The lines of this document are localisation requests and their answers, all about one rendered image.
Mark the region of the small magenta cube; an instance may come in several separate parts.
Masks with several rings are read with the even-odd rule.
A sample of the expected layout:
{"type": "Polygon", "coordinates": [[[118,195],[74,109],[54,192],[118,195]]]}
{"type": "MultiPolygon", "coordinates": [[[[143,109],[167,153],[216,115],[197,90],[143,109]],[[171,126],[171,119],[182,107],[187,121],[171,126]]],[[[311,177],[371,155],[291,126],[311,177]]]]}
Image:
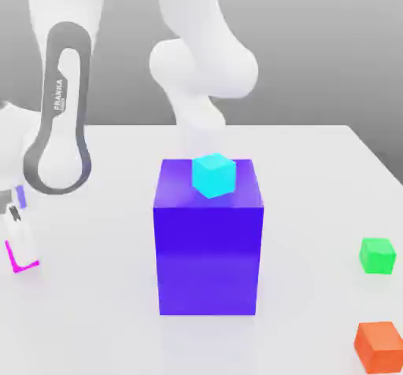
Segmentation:
{"type": "Polygon", "coordinates": [[[15,274],[16,274],[16,273],[20,273],[20,272],[25,271],[25,270],[28,270],[28,269],[31,269],[31,268],[33,268],[33,267],[37,267],[37,266],[39,265],[39,261],[36,260],[36,261],[34,261],[34,262],[32,262],[32,263],[30,263],[30,264],[28,264],[28,265],[20,266],[20,265],[17,263],[17,261],[15,260],[15,258],[14,258],[13,251],[12,251],[12,249],[11,249],[11,246],[10,246],[8,240],[5,240],[5,246],[6,246],[6,250],[7,250],[8,256],[9,256],[9,261],[10,261],[10,263],[11,263],[13,272],[14,272],[15,274]]]}

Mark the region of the small green cube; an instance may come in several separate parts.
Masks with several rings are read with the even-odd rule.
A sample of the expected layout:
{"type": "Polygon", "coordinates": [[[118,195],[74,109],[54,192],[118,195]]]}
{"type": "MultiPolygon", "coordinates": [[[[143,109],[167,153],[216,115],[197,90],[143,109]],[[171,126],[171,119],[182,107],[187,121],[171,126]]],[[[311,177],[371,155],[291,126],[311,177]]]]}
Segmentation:
{"type": "Polygon", "coordinates": [[[365,237],[359,259],[366,274],[392,274],[397,253],[388,238],[365,237]]]}

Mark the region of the large blue box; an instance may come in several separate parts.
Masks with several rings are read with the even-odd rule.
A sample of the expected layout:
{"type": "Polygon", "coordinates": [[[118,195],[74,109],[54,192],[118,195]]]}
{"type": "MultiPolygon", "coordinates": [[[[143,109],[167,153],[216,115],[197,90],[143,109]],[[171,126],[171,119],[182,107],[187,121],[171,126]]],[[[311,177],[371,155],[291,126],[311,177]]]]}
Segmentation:
{"type": "Polygon", "coordinates": [[[208,199],[191,162],[161,163],[153,203],[162,315],[253,315],[264,204],[251,160],[237,160],[233,193],[208,199]]]}

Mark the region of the small orange cube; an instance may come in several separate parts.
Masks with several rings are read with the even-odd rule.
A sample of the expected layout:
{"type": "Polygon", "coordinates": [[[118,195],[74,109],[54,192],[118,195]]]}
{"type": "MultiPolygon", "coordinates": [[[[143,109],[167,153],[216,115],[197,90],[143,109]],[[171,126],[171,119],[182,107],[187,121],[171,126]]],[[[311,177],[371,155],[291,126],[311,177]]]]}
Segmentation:
{"type": "Polygon", "coordinates": [[[353,346],[367,374],[403,369],[403,338],[393,322],[359,323],[353,346]]]}

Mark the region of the small cyan cube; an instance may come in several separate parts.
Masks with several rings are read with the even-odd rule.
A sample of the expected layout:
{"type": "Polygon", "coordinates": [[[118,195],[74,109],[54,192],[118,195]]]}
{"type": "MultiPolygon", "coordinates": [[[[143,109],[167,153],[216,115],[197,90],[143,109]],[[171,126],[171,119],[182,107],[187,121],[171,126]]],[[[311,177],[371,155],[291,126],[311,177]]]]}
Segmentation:
{"type": "Polygon", "coordinates": [[[191,161],[192,186],[212,199],[235,191],[236,163],[219,154],[209,154],[191,161]]]}

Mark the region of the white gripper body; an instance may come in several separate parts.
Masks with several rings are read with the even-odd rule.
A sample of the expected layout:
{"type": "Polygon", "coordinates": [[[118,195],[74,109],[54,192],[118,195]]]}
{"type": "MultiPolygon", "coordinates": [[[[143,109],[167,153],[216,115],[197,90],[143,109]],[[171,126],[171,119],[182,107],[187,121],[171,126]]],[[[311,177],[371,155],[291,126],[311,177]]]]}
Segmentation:
{"type": "Polygon", "coordinates": [[[28,222],[21,217],[14,220],[11,216],[0,215],[0,223],[6,228],[4,241],[8,240],[15,260],[20,266],[37,260],[37,250],[28,222]]]}

